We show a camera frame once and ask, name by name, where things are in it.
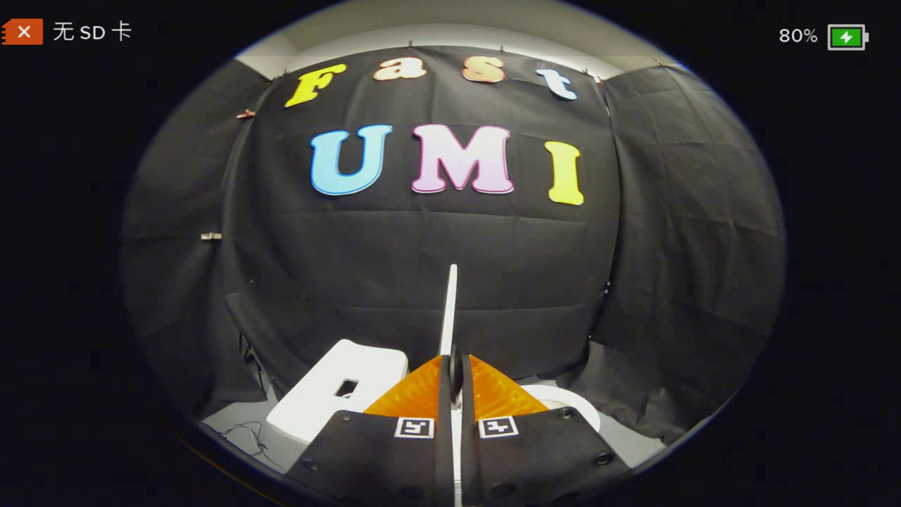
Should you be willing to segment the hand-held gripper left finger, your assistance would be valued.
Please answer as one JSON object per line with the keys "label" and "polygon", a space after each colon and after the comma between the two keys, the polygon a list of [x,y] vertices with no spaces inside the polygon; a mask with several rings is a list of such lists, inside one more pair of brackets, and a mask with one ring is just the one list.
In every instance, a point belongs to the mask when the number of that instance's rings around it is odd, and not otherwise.
{"label": "hand-held gripper left finger", "polygon": [[338,410],[284,478],[316,506],[453,506],[451,358],[441,354],[403,379],[419,383],[426,411]]}

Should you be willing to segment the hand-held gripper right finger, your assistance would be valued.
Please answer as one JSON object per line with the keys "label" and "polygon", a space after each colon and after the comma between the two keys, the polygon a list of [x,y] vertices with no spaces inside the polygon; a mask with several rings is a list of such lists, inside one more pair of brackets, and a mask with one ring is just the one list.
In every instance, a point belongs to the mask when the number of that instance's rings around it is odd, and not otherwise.
{"label": "hand-held gripper right finger", "polygon": [[464,506],[576,506],[631,475],[572,406],[486,417],[487,364],[460,359],[460,500]]}

